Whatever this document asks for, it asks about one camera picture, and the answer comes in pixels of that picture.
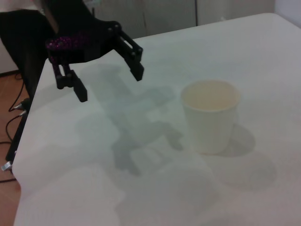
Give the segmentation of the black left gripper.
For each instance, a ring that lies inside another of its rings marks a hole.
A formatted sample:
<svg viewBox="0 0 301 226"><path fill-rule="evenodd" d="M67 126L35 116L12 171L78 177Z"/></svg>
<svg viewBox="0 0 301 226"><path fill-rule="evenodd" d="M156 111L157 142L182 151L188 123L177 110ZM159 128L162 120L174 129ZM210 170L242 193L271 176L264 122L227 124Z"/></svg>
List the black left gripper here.
<svg viewBox="0 0 301 226"><path fill-rule="evenodd" d="M136 81L143 78L143 48L116 21L93 16L82 0L47 0L46 17L54 26L54 37L46 41L58 89L73 88L80 102L87 101L87 89L69 64L98 59L115 49L125 60Z"/></svg>

